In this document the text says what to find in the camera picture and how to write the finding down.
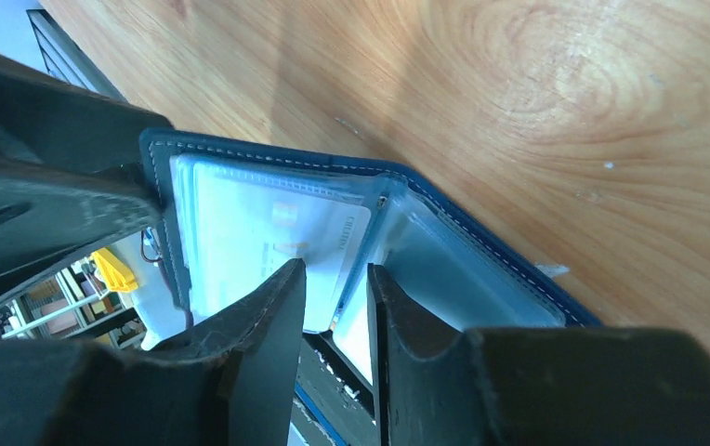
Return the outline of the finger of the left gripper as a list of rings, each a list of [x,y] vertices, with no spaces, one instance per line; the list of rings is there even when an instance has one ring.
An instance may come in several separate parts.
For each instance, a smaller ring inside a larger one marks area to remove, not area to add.
[[[159,219],[138,139],[166,126],[0,55],[0,307]]]

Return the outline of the white silver card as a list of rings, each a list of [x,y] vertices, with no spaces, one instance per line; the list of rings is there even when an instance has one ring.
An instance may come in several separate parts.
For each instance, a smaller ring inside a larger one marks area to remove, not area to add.
[[[191,307],[210,317],[256,290],[287,261],[306,264],[303,328],[333,321],[371,211],[308,181],[196,162],[191,178]]]

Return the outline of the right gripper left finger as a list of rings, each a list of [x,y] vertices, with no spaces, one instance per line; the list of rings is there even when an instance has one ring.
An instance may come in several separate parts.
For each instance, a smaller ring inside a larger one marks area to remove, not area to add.
[[[283,445],[305,300],[292,259],[148,351],[0,341],[0,445]]]

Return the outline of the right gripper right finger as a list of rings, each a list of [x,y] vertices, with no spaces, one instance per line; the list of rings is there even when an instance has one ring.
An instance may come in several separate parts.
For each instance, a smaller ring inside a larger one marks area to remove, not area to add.
[[[655,328],[457,331],[367,270],[382,445],[710,445],[710,355]]]

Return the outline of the blue leather card holder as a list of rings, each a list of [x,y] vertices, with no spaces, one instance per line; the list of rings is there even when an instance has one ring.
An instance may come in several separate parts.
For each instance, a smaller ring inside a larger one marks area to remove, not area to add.
[[[147,182],[164,210],[156,235],[175,303],[198,321],[209,317],[191,307],[191,170],[196,162],[212,162],[305,180],[370,209],[333,321],[322,332],[304,330],[331,332],[364,377],[372,374],[365,289],[372,264],[457,329],[598,325],[541,269],[406,165],[161,128],[144,131],[139,146]]]

